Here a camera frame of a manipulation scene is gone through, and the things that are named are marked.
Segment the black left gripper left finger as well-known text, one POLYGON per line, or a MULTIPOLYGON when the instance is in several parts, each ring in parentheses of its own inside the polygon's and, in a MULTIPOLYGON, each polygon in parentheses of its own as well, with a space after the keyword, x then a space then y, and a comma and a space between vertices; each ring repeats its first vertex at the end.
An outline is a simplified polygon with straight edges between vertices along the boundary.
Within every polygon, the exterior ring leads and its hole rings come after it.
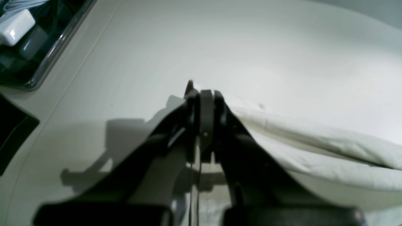
POLYGON ((175 183, 195 161, 199 94, 187 83, 185 102, 169 113, 115 169, 81 195, 42 205, 35 226, 173 226, 175 183))

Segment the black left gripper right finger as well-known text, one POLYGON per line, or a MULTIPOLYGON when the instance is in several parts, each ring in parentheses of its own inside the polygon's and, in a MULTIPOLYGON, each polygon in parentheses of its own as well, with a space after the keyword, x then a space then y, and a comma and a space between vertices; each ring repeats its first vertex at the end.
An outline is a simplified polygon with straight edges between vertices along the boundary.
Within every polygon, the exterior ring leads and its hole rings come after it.
POLYGON ((223 226, 365 226, 355 207, 316 196, 293 179, 251 136, 218 91, 200 92, 201 161, 215 157, 231 207, 223 226))

